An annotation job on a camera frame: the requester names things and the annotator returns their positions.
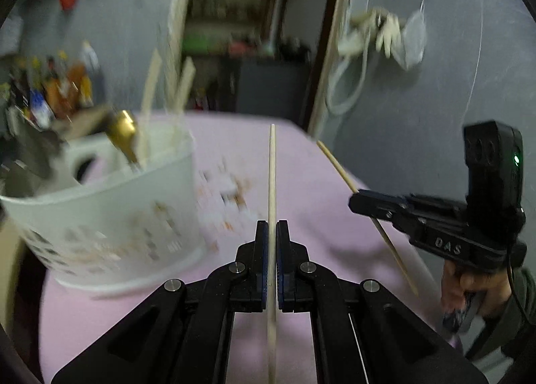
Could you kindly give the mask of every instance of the plastic bottle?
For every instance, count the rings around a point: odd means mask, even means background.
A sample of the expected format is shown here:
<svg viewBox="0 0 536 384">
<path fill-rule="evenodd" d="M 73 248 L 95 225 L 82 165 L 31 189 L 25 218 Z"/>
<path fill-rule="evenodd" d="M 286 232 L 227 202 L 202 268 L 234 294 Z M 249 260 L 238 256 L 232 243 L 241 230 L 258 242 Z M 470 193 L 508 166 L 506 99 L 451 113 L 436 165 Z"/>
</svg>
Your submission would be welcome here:
<svg viewBox="0 0 536 384">
<path fill-rule="evenodd" d="M 41 71 L 41 61 L 37 56 L 34 56 L 31 60 L 31 68 L 33 69 L 31 75 L 31 87 L 40 92 L 45 92 L 43 87 L 43 73 Z"/>
<path fill-rule="evenodd" d="M 60 76 L 56 71 L 56 62 L 52 56 L 47 58 L 48 69 L 45 75 L 45 99 L 55 115 L 61 115 Z"/>
<path fill-rule="evenodd" d="M 100 93 L 104 83 L 97 53 L 95 53 L 95 50 L 91 47 L 88 41 L 82 42 L 80 61 L 86 67 L 86 75 L 82 78 L 82 83 L 80 85 L 80 105 L 82 107 L 91 107 L 94 103 L 93 89 L 96 88 L 98 91 L 97 93 Z"/>
<path fill-rule="evenodd" d="M 50 127 L 53 116 L 52 110 L 50 110 L 41 92 L 36 89 L 30 91 L 30 109 L 40 128 L 46 130 Z"/>
<path fill-rule="evenodd" d="M 67 98 L 69 94 L 69 88 L 71 83 L 67 78 L 68 63 L 67 63 L 67 53 L 63 50 L 58 51 L 58 56 L 60 58 L 60 94 L 63 98 Z"/>
</svg>

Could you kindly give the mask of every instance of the white rope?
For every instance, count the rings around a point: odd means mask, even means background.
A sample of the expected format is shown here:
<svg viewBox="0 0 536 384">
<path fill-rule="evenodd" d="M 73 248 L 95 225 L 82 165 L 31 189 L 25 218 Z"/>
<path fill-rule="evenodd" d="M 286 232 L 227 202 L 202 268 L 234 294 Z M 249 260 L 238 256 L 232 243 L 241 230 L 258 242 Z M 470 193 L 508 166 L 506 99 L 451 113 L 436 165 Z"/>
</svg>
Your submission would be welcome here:
<svg viewBox="0 0 536 384">
<path fill-rule="evenodd" d="M 328 91 L 326 92 L 326 108 L 328 109 L 328 112 L 331 113 L 334 116 L 341 116 L 347 113 L 352 109 L 352 107 L 356 104 L 357 100 L 361 96 L 361 92 L 363 91 L 363 85 L 365 83 L 365 76 L 366 76 L 366 65 L 368 61 L 368 47 L 371 43 L 371 33 L 370 31 L 366 34 L 364 48 L 363 48 L 363 57 L 361 62 L 361 76 L 359 78 L 359 83 L 357 84 L 355 90 L 353 91 L 352 95 L 350 95 L 347 99 L 342 101 L 340 104 L 334 104 L 333 98 L 335 97 L 335 93 L 337 91 L 337 86 L 339 85 L 339 81 L 342 77 L 342 75 L 348 70 L 348 67 L 350 65 L 350 58 L 346 57 L 340 64 L 337 66 L 337 69 L 335 70 L 334 74 L 331 75 L 328 81 Z"/>
</svg>

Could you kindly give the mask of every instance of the table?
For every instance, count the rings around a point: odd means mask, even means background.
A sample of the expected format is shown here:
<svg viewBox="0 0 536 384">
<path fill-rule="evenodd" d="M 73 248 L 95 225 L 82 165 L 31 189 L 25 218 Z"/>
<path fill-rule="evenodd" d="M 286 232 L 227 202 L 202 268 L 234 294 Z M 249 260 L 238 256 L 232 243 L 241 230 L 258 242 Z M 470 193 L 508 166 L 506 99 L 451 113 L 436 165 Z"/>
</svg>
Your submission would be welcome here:
<svg viewBox="0 0 536 384">
<path fill-rule="evenodd" d="M 327 266 L 339 278 L 354 282 L 377 279 L 429 324 L 439 319 L 439 287 L 406 236 L 384 224 L 416 280 L 419 298 L 401 276 L 371 221 L 350 212 L 347 185 L 302 130 L 290 122 L 224 114 L 187 114 L 186 123 L 197 141 L 200 202 L 207 201 L 206 175 L 227 171 L 242 183 L 247 212 L 240 217 L 230 205 L 218 217 L 209 204 L 202 207 L 202 231 L 211 250 L 199 265 L 178 273 L 177 278 L 192 282 L 234 261 L 238 245 L 253 241 L 257 218 L 267 219 L 269 129 L 270 123 L 275 123 L 277 217 L 288 220 L 291 239 L 306 245 L 311 260 Z M 95 300 L 68 291 L 48 274 L 40 316 L 40 361 L 45 383 L 149 293 Z M 277 317 L 278 383 L 316 382 L 309 315 L 279 313 Z M 237 313 L 227 382 L 266 381 L 266 313 Z"/>
</svg>

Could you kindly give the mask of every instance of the bamboo skewer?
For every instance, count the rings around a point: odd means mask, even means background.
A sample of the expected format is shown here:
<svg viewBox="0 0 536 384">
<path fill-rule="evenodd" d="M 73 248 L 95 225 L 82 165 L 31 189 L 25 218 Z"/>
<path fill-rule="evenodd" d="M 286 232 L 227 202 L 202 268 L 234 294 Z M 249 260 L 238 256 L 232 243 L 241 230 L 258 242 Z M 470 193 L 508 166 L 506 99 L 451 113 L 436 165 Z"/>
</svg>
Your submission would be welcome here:
<svg viewBox="0 0 536 384">
<path fill-rule="evenodd" d="M 330 150 L 321 142 L 317 141 L 316 143 L 318 147 L 322 150 L 322 152 L 326 155 L 326 157 L 330 160 L 331 164 L 335 167 L 339 175 L 342 177 L 342 179 L 346 182 L 350 190 L 353 194 L 356 194 L 359 192 L 358 188 L 355 186 L 355 183 L 353 180 L 349 177 L 349 175 L 346 173 L 346 171 L 342 168 L 341 164 L 337 161 L 337 159 L 331 154 Z M 396 263 L 398 264 L 398 267 L 400 268 L 400 271 L 404 275 L 404 278 L 406 278 L 407 283 L 409 284 L 409 287 L 415 294 L 415 296 L 419 296 L 419 290 L 417 289 L 417 285 L 415 281 L 411 278 L 409 275 L 409 272 L 407 270 L 407 267 L 405 263 L 400 258 L 400 255 L 398 254 L 398 251 L 395 248 L 395 245 L 393 245 L 393 242 L 391 242 L 391 239 L 383 229 L 382 225 L 376 218 L 371 218 L 372 223 L 378 230 L 378 233 L 380 233 L 380 236 L 383 238 L 384 242 L 387 244 L 387 247 L 391 251 L 391 254 L 395 258 Z"/>
<path fill-rule="evenodd" d="M 276 337 L 276 286 L 275 286 L 275 125 L 270 125 L 270 155 L 268 168 L 268 286 L 266 308 L 268 310 L 268 384 L 275 384 Z"/>
<path fill-rule="evenodd" d="M 158 83 L 161 67 L 162 58 L 160 57 L 158 50 L 155 48 L 153 50 L 151 64 L 149 65 L 149 71 L 145 80 L 143 98 L 141 99 L 141 125 L 138 127 L 139 136 L 136 151 L 138 152 L 139 163 L 142 167 L 147 166 L 147 162 L 151 156 L 149 151 L 148 122 L 151 117 L 151 109 L 153 108 L 154 94 L 156 92 L 156 84 Z"/>
<path fill-rule="evenodd" d="M 177 116 L 182 118 L 184 114 L 184 107 L 188 102 L 188 97 L 190 91 L 192 90 L 192 85 L 194 84 L 194 78 L 196 76 L 196 67 L 194 61 L 190 56 L 184 61 L 182 66 L 181 79 L 179 81 L 179 87 L 175 97 L 172 98 L 172 112 Z M 179 134 L 180 134 L 180 121 L 177 119 L 173 127 L 173 134 L 171 138 L 172 147 L 176 147 L 179 143 Z"/>
</svg>

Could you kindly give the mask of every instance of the sleeve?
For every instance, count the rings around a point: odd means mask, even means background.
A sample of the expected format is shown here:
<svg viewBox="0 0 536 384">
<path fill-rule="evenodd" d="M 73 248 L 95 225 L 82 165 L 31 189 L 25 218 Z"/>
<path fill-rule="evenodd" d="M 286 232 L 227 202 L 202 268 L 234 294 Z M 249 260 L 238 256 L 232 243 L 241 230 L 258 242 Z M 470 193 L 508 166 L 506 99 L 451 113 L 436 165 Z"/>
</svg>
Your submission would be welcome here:
<svg viewBox="0 0 536 384">
<path fill-rule="evenodd" d="M 532 322 L 536 320 L 536 284 L 531 273 L 525 269 L 513 271 L 514 290 Z M 498 319 L 486 320 L 486 327 L 476 338 L 466 357 L 471 361 L 485 357 L 498 347 L 503 353 L 516 358 L 526 343 L 524 322 L 514 296 L 507 302 L 505 311 Z"/>
</svg>

